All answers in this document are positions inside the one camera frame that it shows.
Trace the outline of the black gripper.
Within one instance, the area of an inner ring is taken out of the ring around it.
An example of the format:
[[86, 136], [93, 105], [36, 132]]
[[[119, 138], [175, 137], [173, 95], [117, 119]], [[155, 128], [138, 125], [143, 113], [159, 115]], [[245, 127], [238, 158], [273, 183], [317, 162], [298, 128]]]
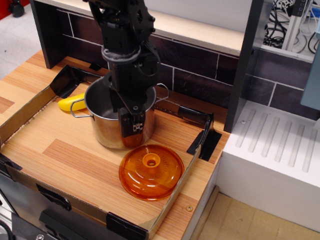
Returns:
[[130, 54], [119, 54], [103, 47], [102, 57], [111, 71], [107, 81], [113, 111], [118, 111], [121, 136], [141, 134], [146, 120], [143, 107], [147, 90], [158, 81], [160, 57], [156, 48], [140, 47]]

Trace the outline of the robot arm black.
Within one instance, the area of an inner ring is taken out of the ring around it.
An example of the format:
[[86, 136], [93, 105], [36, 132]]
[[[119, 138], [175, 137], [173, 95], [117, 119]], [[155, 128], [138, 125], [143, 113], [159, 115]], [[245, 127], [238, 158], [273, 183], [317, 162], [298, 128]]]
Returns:
[[147, 91], [158, 82], [161, 61], [153, 42], [155, 18], [143, 0], [90, 0], [102, 34], [101, 55], [110, 74], [103, 78], [118, 114], [122, 137], [143, 132]]

